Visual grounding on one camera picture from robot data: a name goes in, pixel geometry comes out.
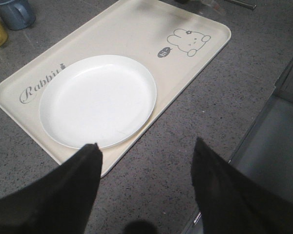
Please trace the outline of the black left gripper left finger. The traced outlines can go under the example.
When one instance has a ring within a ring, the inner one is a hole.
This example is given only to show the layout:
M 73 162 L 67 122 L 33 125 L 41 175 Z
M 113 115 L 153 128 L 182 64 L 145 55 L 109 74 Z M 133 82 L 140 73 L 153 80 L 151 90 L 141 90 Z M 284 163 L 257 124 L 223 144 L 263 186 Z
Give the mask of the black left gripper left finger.
M 103 154 L 87 144 L 61 166 L 0 199 L 0 234 L 82 234 L 100 184 Z

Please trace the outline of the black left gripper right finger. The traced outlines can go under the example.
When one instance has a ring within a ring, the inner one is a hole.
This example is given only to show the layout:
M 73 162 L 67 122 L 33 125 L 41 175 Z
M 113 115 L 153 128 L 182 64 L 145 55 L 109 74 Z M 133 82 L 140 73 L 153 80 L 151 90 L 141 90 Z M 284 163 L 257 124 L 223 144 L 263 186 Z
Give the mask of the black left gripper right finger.
M 293 204 L 225 162 L 200 137 L 191 165 L 206 234 L 293 234 Z

